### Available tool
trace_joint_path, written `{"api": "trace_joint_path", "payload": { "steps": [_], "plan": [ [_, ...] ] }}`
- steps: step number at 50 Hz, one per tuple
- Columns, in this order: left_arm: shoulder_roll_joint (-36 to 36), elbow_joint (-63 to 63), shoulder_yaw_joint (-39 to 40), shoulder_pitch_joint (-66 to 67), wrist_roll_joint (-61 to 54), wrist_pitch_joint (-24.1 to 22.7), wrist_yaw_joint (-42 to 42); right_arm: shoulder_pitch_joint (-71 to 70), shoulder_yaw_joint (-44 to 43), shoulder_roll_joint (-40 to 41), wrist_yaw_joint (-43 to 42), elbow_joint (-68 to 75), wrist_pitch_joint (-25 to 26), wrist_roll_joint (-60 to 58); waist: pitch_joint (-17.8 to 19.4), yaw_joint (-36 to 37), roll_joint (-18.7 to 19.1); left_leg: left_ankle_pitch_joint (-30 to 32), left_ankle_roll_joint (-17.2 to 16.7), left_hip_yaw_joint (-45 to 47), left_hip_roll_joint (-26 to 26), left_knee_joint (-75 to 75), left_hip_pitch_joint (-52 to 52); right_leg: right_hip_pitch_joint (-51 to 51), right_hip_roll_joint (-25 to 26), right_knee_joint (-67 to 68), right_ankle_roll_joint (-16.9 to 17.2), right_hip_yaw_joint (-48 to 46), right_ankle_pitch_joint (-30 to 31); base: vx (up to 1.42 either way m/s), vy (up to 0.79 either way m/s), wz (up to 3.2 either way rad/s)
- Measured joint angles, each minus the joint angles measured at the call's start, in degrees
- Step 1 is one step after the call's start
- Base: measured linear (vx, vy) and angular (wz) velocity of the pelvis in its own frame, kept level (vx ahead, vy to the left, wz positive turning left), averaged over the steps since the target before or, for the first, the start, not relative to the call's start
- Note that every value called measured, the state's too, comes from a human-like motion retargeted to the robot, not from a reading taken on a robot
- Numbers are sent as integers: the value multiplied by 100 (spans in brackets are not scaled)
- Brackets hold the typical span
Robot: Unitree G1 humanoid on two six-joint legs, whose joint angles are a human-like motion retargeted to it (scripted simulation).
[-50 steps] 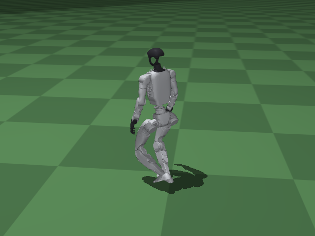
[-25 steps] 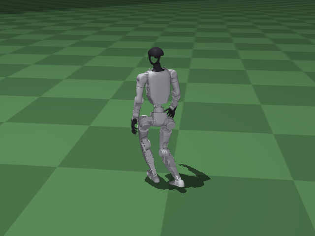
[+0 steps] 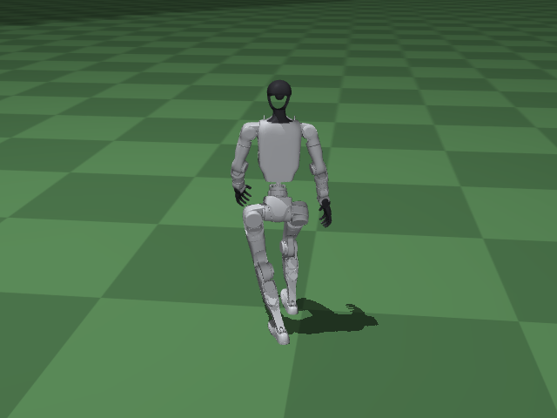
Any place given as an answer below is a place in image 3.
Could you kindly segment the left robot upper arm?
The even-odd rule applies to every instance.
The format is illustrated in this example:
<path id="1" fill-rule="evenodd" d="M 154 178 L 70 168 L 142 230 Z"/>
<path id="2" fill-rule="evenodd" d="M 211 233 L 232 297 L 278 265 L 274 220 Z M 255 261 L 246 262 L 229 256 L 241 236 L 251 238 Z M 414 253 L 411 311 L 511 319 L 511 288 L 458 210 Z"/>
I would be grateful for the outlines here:
<path id="1" fill-rule="evenodd" d="M 247 171 L 249 163 L 245 160 L 252 142 L 258 136 L 259 122 L 245 123 L 240 131 L 236 150 L 235 159 L 232 164 L 232 170 L 239 173 Z"/>

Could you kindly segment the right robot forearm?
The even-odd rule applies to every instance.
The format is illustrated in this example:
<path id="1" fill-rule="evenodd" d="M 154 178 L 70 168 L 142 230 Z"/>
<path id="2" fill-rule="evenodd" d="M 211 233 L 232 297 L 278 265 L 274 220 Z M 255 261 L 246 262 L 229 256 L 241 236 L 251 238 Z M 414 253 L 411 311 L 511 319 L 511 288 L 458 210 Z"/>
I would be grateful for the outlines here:
<path id="1" fill-rule="evenodd" d="M 325 162 L 324 162 L 325 164 Z M 328 193 L 329 193 L 329 189 L 328 189 L 328 173 L 325 167 L 325 172 L 314 176 L 314 180 L 316 183 L 316 190 L 317 190 L 317 200 L 318 202 L 322 205 L 322 200 L 323 199 L 328 199 L 328 201 L 330 201 L 330 198 L 328 197 Z"/>

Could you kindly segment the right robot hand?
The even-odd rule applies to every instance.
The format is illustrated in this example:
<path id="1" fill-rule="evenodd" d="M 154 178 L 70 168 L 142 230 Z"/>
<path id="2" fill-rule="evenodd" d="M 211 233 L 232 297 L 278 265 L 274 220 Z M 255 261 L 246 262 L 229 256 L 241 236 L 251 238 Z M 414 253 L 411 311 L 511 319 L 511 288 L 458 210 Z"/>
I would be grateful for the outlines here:
<path id="1" fill-rule="evenodd" d="M 328 201 L 328 199 L 323 199 L 322 205 L 320 205 L 321 207 L 319 208 L 320 211 L 322 209 L 324 210 L 324 215 L 319 220 L 322 220 L 325 217 L 324 221 L 321 222 L 321 224 L 323 224 L 323 226 L 325 227 L 328 227 L 332 223 L 332 217 L 331 217 L 332 212 L 331 212 L 330 204 L 331 202 Z"/>

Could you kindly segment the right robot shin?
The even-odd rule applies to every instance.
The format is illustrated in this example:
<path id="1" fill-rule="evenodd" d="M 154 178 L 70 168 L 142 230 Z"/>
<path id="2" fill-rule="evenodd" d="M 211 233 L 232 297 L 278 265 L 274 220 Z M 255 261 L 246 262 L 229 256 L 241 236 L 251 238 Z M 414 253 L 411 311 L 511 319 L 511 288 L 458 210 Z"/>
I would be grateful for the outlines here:
<path id="1" fill-rule="evenodd" d="M 292 300 L 294 306 L 296 306 L 296 284 L 299 273 L 299 261 L 298 261 L 298 244 L 294 239 L 294 254 L 291 257 L 286 257 L 282 254 L 282 264 L 283 264 L 283 274 L 285 278 L 286 288 L 287 288 L 287 298 L 288 305 L 292 305 Z"/>

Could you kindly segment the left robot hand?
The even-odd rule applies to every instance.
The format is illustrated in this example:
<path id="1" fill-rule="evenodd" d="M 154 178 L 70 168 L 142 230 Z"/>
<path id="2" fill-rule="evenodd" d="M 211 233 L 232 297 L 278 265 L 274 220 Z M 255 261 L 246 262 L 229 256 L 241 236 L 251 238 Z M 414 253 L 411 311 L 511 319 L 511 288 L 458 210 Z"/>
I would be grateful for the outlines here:
<path id="1" fill-rule="evenodd" d="M 252 189 L 249 185 L 246 185 L 246 188 Z M 237 201 L 241 206 L 244 206 L 244 205 L 241 204 L 241 202 L 239 201 L 239 200 L 241 200 L 243 203 L 246 204 L 246 202 L 241 198 L 241 196 L 242 196 L 244 199 L 246 199 L 247 201 L 249 201 L 249 199 L 244 195 L 244 193 L 245 193 L 246 195 L 248 195 L 249 197 L 251 197 L 251 194 L 249 194 L 246 190 L 244 190 L 242 193 L 240 193 L 240 191 L 239 191 L 238 189 L 236 189 L 236 188 L 234 188 L 234 191 L 235 191 L 235 198 L 236 198 L 236 201 Z"/>

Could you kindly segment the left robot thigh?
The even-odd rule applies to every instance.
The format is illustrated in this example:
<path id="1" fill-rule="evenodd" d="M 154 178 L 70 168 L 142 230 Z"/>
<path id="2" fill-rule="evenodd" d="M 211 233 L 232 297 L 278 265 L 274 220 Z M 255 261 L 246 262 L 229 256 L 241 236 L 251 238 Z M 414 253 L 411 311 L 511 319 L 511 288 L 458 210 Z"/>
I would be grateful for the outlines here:
<path id="1" fill-rule="evenodd" d="M 245 235 L 252 254 L 254 267 L 259 266 L 264 282 L 273 279 L 274 269 L 268 262 L 265 250 L 265 204 L 248 205 L 243 210 Z"/>

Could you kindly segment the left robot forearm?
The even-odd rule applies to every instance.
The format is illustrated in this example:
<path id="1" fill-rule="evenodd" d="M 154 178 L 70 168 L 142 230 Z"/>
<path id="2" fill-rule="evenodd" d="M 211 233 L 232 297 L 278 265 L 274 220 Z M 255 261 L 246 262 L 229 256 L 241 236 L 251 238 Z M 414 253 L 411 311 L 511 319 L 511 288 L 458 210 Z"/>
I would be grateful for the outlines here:
<path id="1" fill-rule="evenodd" d="M 232 164 L 233 164 L 233 162 L 232 162 Z M 242 193 L 246 188 L 245 174 L 235 172 L 231 169 L 231 176 L 232 176 L 232 186 L 233 186 L 233 188 L 238 189 L 240 191 L 240 193 Z"/>

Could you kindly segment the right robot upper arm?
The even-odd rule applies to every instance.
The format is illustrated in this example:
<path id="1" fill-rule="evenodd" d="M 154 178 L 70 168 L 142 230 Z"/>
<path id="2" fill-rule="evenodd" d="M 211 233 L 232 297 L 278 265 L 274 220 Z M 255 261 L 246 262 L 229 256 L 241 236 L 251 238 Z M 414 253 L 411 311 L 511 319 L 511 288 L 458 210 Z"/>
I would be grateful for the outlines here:
<path id="1" fill-rule="evenodd" d="M 302 137 L 307 139 L 306 147 L 312 159 L 309 164 L 312 175 L 320 175 L 325 172 L 325 164 L 323 161 L 323 153 L 319 142 L 319 136 L 316 128 L 307 123 L 300 123 Z"/>

